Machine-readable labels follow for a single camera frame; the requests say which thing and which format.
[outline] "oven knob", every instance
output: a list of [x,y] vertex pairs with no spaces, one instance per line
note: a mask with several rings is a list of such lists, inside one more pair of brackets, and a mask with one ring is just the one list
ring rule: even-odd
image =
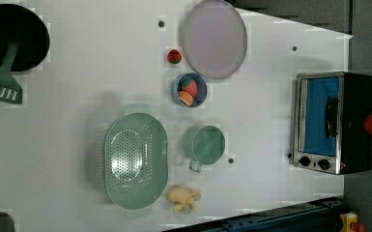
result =
[[311,159],[309,159],[308,157],[302,157],[300,159],[300,164],[302,164],[303,166],[308,166],[309,163],[311,163]]
[[326,159],[322,159],[321,161],[318,162],[318,165],[321,167],[322,170],[326,171],[329,169],[329,161]]

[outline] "toaster oven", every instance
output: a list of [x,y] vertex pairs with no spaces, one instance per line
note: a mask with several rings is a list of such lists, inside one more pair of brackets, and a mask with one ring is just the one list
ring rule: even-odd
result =
[[372,76],[349,72],[298,75],[294,166],[330,174],[371,170]]

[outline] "green mug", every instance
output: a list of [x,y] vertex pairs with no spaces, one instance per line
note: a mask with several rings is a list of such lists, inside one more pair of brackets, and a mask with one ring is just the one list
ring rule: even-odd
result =
[[191,158],[189,169],[200,172],[203,165],[213,164],[222,157],[224,134],[214,126],[193,126],[183,135],[183,150]]

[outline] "green colander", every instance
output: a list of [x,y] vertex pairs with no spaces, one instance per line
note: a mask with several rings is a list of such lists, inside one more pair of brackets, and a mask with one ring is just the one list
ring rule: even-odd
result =
[[155,117],[127,113],[111,127],[104,150],[105,185],[116,204],[138,210],[161,196],[168,179],[167,133]]

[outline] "white table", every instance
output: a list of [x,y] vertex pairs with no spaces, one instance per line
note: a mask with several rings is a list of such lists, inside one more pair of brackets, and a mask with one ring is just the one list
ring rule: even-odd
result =
[[[296,168],[286,155],[297,73],[346,71],[350,38],[241,11],[243,66],[208,80],[202,107],[183,108],[171,101],[171,82],[191,68],[186,60],[169,65],[165,52],[179,48],[179,24],[197,2],[20,1],[50,24],[51,48],[39,68],[20,76],[25,104],[0,102],[0,211],[14,217],[17,231],[158,231],[343,194],[343,177]],[[173,215],[163,194],[149,216],[127,219],[108,198],[104,136],[134,102],[149,104],[164,124],[166,189],[199,189],[196,212]],[[227,137],[220,162],[199,174],[188,170],[180,144],[197,122]]]

